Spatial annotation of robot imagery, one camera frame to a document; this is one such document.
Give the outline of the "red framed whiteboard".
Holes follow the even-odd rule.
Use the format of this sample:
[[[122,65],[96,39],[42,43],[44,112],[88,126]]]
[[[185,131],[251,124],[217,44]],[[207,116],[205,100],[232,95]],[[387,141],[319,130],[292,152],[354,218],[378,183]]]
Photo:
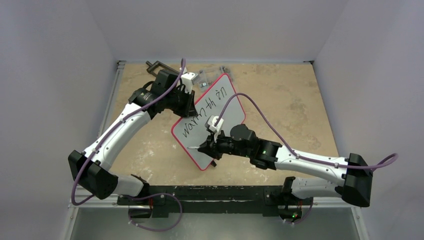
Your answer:
[[[214,159],[193,147],[200,146],[210,136],[209,125],[212,125],[212,130],[222,130],[226,136],[229,136],[231,128],[242,124],[246,119],[245,110],[236,96],[225,109],[220,123],[213,126],[229,98],[236,92],[230,76],[226,73],[222,74],[195,101],[194,106],[198,115],[180,118],[171,128],[173,137],[201,171],[206,170]]]

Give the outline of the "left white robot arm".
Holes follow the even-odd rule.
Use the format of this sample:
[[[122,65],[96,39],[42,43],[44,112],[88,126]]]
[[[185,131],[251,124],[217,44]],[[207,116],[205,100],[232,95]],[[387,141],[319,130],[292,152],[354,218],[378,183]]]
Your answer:
[[[71,195],[74,205],[78,205],[77,186],[101,200],[117,194],[129,196],[138,205],[148,201],[145,180],[134,174],[118,176],[109,170],[127,143],[157,114],[170,110],[181,118],[198,115],[192,83],[195,77],[195,73],[185,69],[178,75],[160,70],[154,81],[133,92],[118,118],[94,143],[81,152],[70,153],[68,163],[74,179]]]

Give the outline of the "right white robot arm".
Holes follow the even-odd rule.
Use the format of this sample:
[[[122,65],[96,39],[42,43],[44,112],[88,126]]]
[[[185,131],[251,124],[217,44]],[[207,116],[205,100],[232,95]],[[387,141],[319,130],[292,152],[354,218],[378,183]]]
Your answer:
[[[245,124],[234,126],[229,136],[223,131],[211,132],[197,151],[219,160],[224,154],[249,158],[259,169],[288,170],[313,176],[295,178],[281,189],[280,196],[288,204],[298,199],[336,197],[357,207],[369,207],[373,172],[359,154],[348,158],[328,157],[308,152],[290,152],[281,143],[262,139]]]

